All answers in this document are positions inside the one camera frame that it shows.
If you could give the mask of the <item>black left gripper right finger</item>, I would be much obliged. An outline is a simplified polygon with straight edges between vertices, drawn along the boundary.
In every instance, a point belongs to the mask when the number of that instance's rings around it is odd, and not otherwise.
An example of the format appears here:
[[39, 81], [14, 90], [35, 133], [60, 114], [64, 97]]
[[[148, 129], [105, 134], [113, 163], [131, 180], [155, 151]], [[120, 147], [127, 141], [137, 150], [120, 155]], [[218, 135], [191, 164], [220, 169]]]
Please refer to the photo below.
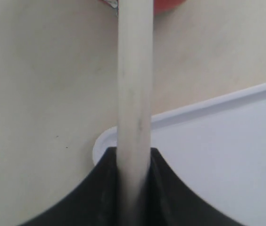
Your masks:
[[240, 226], [197, 196], [151, 148], [148, 175], [148, 226]]

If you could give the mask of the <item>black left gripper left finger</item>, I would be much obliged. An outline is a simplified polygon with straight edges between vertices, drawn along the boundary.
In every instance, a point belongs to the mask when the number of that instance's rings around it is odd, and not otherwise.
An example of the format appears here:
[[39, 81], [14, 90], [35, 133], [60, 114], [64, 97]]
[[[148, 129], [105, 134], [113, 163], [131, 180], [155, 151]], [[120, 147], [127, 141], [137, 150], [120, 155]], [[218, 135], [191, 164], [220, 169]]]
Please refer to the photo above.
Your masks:
[[109, 147], [89, 175], [69, 195], [24, 226], [115, 226], [116, 148]]

